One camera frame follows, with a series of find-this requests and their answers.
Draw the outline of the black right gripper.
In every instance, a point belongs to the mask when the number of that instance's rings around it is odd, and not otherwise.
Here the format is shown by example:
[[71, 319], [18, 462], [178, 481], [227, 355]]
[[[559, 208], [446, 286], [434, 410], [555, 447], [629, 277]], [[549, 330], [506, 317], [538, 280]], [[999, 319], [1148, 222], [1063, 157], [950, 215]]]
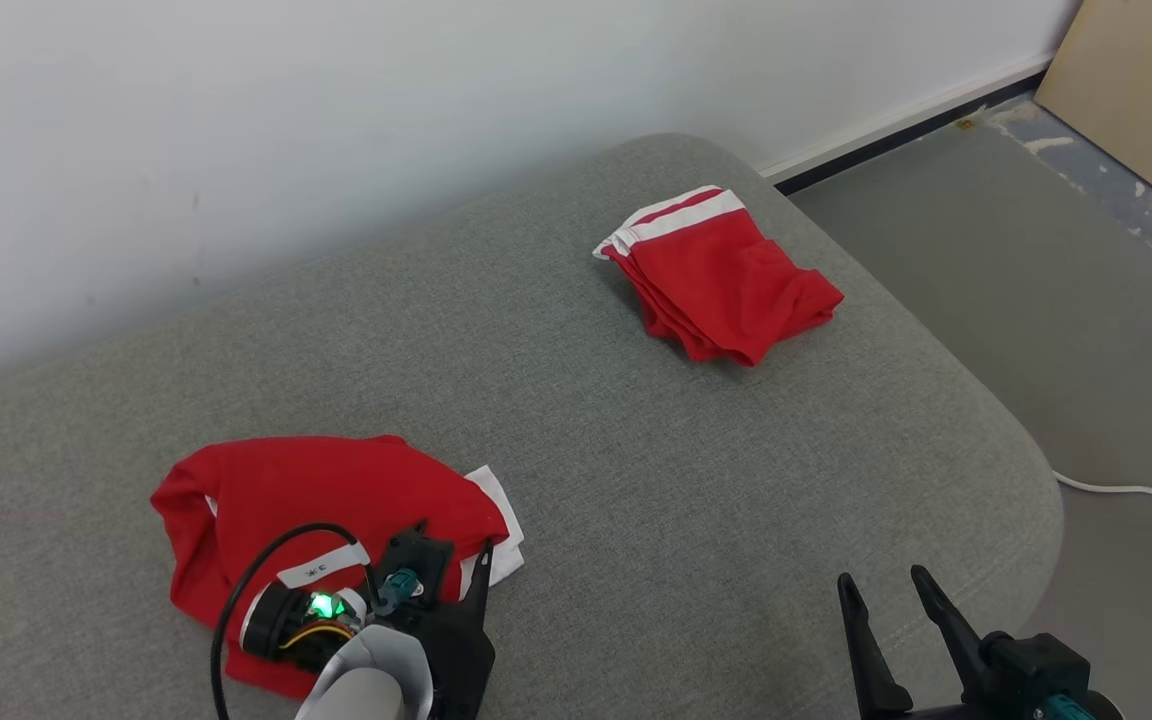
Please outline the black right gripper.
[[983, 660], [980, 637], [922, 564], [911, 566], [911, 582], [925, 615], [937, 626], [963, 685], [961, 702], [914, 708], [914, 698], [900, 685], [884, 660], [870, 629], [867, 602], [851, 575], [838, 575], [838, 601], [844, 620], [847, 655], [861, 720], [1049, 720], [1049, 711], [991, 696], [995, 679]]

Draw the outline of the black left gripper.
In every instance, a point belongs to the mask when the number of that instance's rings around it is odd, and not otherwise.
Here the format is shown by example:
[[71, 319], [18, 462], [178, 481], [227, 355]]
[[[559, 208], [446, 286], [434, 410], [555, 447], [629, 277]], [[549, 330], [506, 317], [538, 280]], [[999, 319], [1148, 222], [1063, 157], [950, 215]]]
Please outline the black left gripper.
[[406, 609], [406, 630], [419, 639], [433, 679], [429, 720], [476, 720], [479, 715], [497, 659], [484, 629], [493, 556], [494, 544], [485, 539], [473, 569], [461, 571], [468, 582], [461, 602]]

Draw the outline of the red and white jersey shirt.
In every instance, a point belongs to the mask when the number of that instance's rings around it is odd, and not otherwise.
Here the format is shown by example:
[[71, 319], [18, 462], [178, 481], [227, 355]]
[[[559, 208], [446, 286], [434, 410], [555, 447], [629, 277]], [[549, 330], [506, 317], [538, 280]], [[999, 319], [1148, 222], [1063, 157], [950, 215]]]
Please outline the red and white jersey shirt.
[[342, 547], [342, 526], [379, 564], [389, 539], [429, 520], [454, 555], [442, 600], [461, 600], [462, 569], [493, 541], [492, 585], [521, 569], [521, 525], [488, 468], [457, 473], [397, 435], [242, 439], [180, 460], [151, 505], [175, 556], [172, 602], [212, 632], [209, 680], [218, 720], [230, 720], [225, 679], [302, 703], [314, 675], [247, 655], [238, 628], [276, 574]]

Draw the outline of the red Bulls 23 shorts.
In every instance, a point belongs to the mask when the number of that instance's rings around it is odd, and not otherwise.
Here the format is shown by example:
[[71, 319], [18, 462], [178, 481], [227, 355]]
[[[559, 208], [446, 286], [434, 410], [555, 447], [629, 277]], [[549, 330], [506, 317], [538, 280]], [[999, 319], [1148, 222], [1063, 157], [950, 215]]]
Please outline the red Bulls 23 shorts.
[[626, 275], [649, 336], [679, 342], [694, 363], [758, 365], [778, 342], [831, 323], [844, 301], [713, 184], [635, 211], [591, 253]]

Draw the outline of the grey fabric sofa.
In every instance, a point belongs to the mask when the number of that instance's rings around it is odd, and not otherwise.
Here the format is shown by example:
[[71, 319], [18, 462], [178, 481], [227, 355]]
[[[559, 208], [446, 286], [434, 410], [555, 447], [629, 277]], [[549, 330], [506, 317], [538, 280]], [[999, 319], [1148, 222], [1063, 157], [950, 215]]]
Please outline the grey fabric sofa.
[[[844, 293], [755, 367], [649, 338], [593, 256], [703, 184]], [[517, 511], [483, 720], [855, 717], [844, 571], [946, 705], [911, 566], [1016, 632], [1064, 528], [1020, 420], [867, 270], [717, 143], [647, 136], [0, 381], [0, 720], [215, 720], [152, 491], [225, 439], [380, 434]]]

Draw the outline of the beige board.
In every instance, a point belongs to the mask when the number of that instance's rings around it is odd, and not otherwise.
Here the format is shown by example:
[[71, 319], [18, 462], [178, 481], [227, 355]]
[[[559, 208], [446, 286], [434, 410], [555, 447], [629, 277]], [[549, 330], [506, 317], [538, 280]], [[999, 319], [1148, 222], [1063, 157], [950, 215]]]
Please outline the beige board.
[[1152, 184], [1152, 0], [1082, 0], [1036, 101]]

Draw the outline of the white wall baseboard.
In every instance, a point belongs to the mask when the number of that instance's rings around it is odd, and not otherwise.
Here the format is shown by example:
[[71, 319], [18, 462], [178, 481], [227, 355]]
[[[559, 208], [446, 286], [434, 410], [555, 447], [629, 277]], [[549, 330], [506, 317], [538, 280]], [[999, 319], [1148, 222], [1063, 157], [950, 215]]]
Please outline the white wall baseboard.
[[967, 108], [973, 111], [984, 103], [986, 94], [1015, 85], [1016, 82], [1038, 76], [1046, 70], [1052, 59], [1055, 58], [1053, 51], [1028, 58], [1018, 65], [1010, 65], [1002, 70], [995, 70], [977, 79], [952, 88], [952, 90], [935, 94], [931, 99], [916, 103], [908, 108], [890, 111], [867, 123], [844, 129], [838, 135], [820, 141], [796, 156], [787, 158], [776, 164], [763, 167], [759, 173], [761, 177], [773, 182], [788, 181], [803, 176], [809, 170], [823, 167], [824, 164], [850, 154], [850, 152], [873, 145], [879, 141], [886, 141], [896, 136], [896, 132], [905, 131], [916, 124], [942, 115], [946, 111]]

